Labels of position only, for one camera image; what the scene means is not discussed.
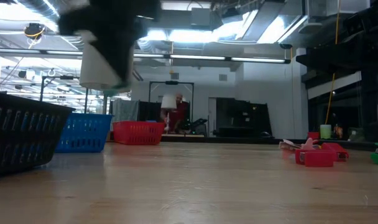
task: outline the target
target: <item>plastic basket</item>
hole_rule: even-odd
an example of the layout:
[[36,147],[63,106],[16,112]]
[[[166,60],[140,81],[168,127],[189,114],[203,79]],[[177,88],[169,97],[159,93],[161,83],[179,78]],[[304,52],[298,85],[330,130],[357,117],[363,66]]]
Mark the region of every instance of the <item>plastic basket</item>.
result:
[[112,115],[72,113],[55,152],[101,152],[111,120]]
[[0,93],[0,174],[51,161],[73,110]]
[[120,121],[113,123],[114,141],[128,145],[153,145],[160,143],[164,123],[145,121]]

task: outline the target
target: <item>person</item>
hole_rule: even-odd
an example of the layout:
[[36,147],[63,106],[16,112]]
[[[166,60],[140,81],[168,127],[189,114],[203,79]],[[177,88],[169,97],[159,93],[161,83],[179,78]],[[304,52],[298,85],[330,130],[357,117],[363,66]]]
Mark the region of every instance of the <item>person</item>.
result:
[[168,124],[169,130],[171,133],[179,133],[180,125],[185,119],[185,113],[187,110],[188,104],[182,102],[182,94],[177,93],[175,95],[175,100],[177,102],[177,109],[166,110],[161,109],[160,117],[167,124],[167,113],[169,113],[170,122]]

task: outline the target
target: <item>green cup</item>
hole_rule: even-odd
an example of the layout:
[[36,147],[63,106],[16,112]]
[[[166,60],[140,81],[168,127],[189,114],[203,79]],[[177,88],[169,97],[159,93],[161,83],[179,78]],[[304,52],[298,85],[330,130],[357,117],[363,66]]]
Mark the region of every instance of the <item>green cup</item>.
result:
[[331,125],[330,124],[322,124],[320,126],[320,138],[321,139],[331,138]]

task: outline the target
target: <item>lamp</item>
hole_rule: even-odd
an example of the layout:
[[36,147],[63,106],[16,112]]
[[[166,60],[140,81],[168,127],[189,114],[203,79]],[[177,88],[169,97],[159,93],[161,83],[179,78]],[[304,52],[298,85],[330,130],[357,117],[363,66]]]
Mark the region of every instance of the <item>lamp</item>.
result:
[[164,130],[168,132],[170,129],[170,111],[177,109],[176,97],[174,95],[164,95],[161,108],[167,110],[167,126]]

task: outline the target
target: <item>blue basket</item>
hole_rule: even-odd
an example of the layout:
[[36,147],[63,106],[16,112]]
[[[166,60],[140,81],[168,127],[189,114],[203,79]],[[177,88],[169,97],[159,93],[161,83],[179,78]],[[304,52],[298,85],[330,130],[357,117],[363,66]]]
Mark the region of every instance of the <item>blue basket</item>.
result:
[[101,152],[112,115],[72,113],[55,152]]

